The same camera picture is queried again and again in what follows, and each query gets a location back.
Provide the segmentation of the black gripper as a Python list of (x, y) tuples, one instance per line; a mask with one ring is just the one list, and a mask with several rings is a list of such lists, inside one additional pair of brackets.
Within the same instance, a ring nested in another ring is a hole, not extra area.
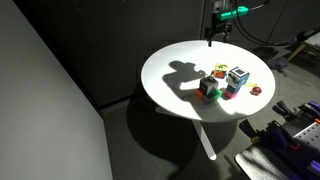
[(232, 24), (227, 20), (220, 20), (217, 13), (211, 15), (211, 26), (205, 28), (205, 35), (207, 37), (208, 46), (211, 47), (212, 39), (214, 35), (222, 34), (223, 43), (227, 42), (227, 39), (231, 35)]

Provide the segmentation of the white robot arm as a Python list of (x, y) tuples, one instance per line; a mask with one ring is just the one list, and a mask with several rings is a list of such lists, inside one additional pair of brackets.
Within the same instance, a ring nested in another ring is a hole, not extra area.
[(231, 0), (211, 0), (211, 25), (205, 29), (204, 38), (208, 46), (212, 45), (215, 35), (222, 35), (223, 42), (232, 32), (231, 20), (236, 17), (236, 10), (232, 8)]

